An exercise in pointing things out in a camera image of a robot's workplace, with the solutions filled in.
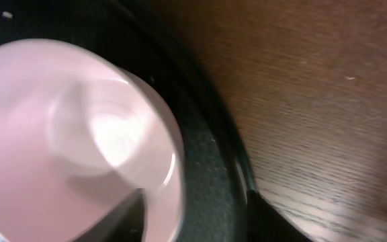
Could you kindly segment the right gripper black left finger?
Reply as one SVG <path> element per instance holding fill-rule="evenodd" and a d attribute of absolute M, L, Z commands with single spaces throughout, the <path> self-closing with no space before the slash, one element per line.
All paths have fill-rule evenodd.
<path fill-rule="evenodd" d="M 137 189 L 74 242 L 141 242 L 145 218 L 144 192 Z"/>

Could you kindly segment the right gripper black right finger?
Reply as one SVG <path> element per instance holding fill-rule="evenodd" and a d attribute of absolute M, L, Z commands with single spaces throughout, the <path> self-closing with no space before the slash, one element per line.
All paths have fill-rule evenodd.
<path fill-rule="evenodd" d="M 254 190 L 247 192 L 247 241 L 311 242 Z"/>

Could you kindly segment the pink bowl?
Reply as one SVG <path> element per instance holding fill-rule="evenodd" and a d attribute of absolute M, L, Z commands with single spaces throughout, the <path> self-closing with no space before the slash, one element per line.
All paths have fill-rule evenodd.
<path fill-rule="evenodd" d="M 142 241 L 185 215 L 180 127 L 145 81 L 47 39 L 0 46 L 0 241 L 74 241 L 133 191 Z"/>

